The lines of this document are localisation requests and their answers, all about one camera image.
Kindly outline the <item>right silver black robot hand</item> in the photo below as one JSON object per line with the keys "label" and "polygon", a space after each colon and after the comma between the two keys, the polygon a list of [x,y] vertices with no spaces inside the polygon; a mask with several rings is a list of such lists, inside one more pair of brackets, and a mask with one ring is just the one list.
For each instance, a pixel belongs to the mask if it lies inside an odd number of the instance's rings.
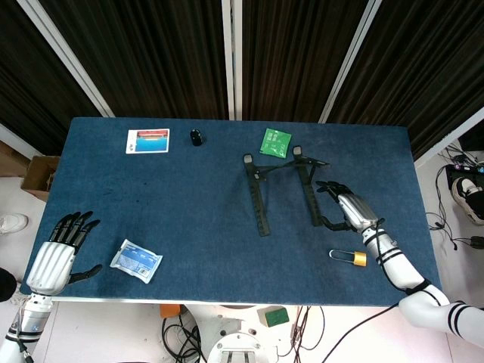
{"label": "right silver black robot hand", "polygon": [[318,193],[327,192],[334,202],[341,208],[344,221],[332,223],[326,216],[320,216],[319,221],[331,231],[354,231],[362,234],[365,230],[375,230],[382,223],[369,205],[346,185],[335,181],[316,181]]}

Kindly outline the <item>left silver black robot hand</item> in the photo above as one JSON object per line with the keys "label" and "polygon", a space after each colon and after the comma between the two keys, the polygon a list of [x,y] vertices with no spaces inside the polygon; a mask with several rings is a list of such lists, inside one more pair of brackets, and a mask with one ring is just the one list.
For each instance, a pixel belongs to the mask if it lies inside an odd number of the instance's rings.
{"label": "left silver black robot hand", "polygon": [[73,263],[91,230],[101,221],[91,220],[93,212],[65,215],[53,228],[33,262],[26,279],[32,293],[56,296],[69,284],[94,277],[102,269],[98,264],[83,272],[72,272]]}

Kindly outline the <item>black folding stand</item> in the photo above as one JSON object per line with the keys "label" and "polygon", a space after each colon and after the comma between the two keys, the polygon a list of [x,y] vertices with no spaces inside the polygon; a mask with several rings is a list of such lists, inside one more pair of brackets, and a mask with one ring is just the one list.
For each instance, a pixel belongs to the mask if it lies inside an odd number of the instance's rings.
{"label": "black folding stand", "polygon": [[315,197],[315,192],[312,187],[312,179],[315,174],[315,170],[321,167],[329,166],[330,164],[328,162],[304,156],[303,149],[299,145],[293,147],[293,160],[290,162],[276,166],[257,166],[253,162],[252,154],[244,154],[243,162],[260,237],[270,235],[270,227],[266,215],[265,204],[262,198],[262,192],[260,190],[260,183],[266,180],[266,176],[270,172],[278,169],[294,168],[298,172],[302,190],[309,208],[312,225],[318,227],[324,224],[323,217]]}

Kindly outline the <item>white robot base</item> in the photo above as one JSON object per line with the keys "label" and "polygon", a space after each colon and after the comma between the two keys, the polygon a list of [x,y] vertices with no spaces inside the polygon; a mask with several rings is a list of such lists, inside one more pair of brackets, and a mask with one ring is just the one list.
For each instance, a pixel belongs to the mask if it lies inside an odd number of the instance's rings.
{"label": "white robot base", "polygon": [[[258,309],[283,306],[290,321],[275,327],[261,324]],[[279,363],[291,348],[298,306],[190,304],[206,363]]]}

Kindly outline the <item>brass long shackle padlock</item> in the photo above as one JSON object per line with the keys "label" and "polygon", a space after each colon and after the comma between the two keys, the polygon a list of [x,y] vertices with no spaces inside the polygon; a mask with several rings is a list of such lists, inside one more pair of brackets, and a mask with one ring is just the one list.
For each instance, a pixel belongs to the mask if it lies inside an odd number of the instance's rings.
{"label": "brass long shackle padlock", "polygon": [[367,255],[366,253],[354,251],[344,251],[344,250],[329,250],[328,256],[335,261],[349,263],[351,265],[365,267],[367,265]]}

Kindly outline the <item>black rounded object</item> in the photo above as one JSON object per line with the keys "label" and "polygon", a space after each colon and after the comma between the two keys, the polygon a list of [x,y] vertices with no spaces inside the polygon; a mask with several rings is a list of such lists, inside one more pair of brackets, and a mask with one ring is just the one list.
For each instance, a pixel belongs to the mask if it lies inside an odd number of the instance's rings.
{"label": "black rounded object", "polygon": [[16,289],[16,278],[9,271],[0,268],[0,303],[9,300]]}

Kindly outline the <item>white shoe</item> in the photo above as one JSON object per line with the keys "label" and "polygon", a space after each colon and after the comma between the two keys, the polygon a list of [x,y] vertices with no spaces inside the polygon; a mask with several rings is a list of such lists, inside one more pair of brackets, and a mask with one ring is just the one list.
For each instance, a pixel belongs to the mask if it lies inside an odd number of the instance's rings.
{"label": "white shoe", "polygon": [[0,235],[22,231],[28,225],[28,222],[29,219],[24,214],[4,214],[0,216]]}

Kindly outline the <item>brown cardboard box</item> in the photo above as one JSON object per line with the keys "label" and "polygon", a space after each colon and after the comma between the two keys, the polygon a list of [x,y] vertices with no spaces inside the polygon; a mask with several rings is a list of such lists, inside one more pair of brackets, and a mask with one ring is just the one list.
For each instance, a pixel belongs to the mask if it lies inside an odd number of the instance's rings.
{"label": "brown cardboard box", "polygon": [[60,157],[53,156],[34,156],[20,188],[47,202],[60,159]]}

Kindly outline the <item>blue white plastic packet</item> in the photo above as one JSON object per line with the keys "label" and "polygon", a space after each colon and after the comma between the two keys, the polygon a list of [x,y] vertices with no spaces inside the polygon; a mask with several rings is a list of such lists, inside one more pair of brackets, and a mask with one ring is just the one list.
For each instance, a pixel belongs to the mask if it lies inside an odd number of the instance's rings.
{"label": "blue white plastic packet", "polygon": [[111,260],[110,267],[149,284],[162,260],[163,256],[125,239]]}

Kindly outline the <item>green sachet packet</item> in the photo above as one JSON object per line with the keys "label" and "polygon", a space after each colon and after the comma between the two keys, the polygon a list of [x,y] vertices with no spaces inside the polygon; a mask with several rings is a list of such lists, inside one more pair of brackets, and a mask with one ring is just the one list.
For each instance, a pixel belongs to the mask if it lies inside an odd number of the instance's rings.
{"label": "green sachet packet", "polygon": [[267,128],[259,152],[264,155],[285,159],[292,135]]}

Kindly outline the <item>black power strip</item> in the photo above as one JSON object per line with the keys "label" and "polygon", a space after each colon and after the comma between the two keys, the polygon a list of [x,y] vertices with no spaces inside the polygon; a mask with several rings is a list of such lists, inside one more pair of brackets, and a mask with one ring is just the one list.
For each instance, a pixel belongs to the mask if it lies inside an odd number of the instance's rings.
{"label": "black power strip", "polygon": [[448,164],[445,166],[448,189],[451,189],[457,178],[468,178],[478,187],[484,188],[484,166],[465,166],[460,164]]}

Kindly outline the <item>blue felt table cover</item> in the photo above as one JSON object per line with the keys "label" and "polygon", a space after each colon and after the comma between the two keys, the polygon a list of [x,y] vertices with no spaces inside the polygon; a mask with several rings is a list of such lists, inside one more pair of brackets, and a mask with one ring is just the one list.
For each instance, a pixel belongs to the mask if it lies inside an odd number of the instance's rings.
{"label": "blue felt table cover", "polygon": [[[63,298],[213,303],[388,306],[401,297],[379,266],[337,262],[330,249],[363,250],[360,235],[312,225],[293,168],[260,183],[270,235],[260,237],[244,167],[284,161],[259,152],[265,130],[290,133],[307,157],[328,162],[318,181],[360,195],[413,266],[439,273],[408,133],[402,127],[200,119],[75,118],[33,245],[66,214],[92,211],[73,270],[101,264]],[[169,129],[169,152],[126,154],[130,129]],[[193,146],[192,129],[203,144]],[[163,256],[149,284],[110,267],[122,242]]]}

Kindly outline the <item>red blue photo card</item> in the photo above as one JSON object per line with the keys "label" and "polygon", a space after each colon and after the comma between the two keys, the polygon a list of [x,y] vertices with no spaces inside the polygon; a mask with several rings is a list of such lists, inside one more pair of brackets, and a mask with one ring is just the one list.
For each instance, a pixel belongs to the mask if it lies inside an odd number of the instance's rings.
{"label": "red blue photo card", "polygon": [[169,129],[130,129],[126,154],[163,154],[169,152]]}

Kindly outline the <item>dark pleated curtain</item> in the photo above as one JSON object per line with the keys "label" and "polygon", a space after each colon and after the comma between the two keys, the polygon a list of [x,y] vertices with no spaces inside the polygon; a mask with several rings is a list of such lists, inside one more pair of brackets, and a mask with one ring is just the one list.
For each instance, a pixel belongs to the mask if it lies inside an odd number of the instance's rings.
{"label": "dark pleated curtain", "polygon": [[0,124],[61,155],[72,118],[99,116],[16,0],[0,0]]}
{"label": "dark pleated curtain", "polygon": [[316,123],[367,4],[243,0],[243,118]]}
{"label": "dark pleated curtain", "polygon": [[484,0],[383,0],[328,122],[402,126],[415,159],[484,107]]}
{"label": "dark pleated curtain", "polygon": [[115,116],[227,119],[220,0],[39,0]]}

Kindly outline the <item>white frame post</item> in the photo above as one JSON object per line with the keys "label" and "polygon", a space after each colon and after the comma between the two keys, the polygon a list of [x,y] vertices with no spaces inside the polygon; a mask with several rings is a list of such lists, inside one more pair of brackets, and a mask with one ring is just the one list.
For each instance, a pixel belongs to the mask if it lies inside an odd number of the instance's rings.
{"label": "white frame post", "polygon": [[0,141],[16,150],[28,159],[32,159],[34,156],[41,156],[42,154],[36,150],[33,146],[24,141],[21,137],[14,134],[7,127],[0,123]]}
{"label": "white frame post", "polygon": [[115,117],[109,104],[39,0],[16,0],[102,117]]}
{"label": "white frame post", "polygon": [[230,120],[243,119],[243,0],[220,0]]}
{"label": "white frame post", "polygon": [[374,18],[376,17],[382,2],[383,0],[367,1],[361,19],[358,22],[358,26],[356,27],[355,33],[352,37],[351,42],[349,43],[349,47],[347,49],[345,57],[343,58],[343,62],[341,63],[337,77],[330,90],[330,94],[328,95],[327,100],[324,104],[324,108],[321,112],[321,115],[319,116],[319,124],[326,123],[329,120],[330,113],[337,100],[337,96],[340,93],[340,90],[343,87],[349,71],[351,70],[352,65],[355,62],[355,59],[361,49],[366,35],[368,34],[368,31],[371,28],[372,23],[374,22]]}
{"label": "white frame post", "polygon": [[471,130],[475,125],[479,124],[484,119],[484,106],[470,116],[466,121],[460,124],[456,129],[447,134],[441,141],[434,144],[421,157],[418,157],[414,162],[414,167],[417,169],[424,165],[428,160],[432,159],[442,149],[450,145],[454,140],[461,137],[463,134]]}

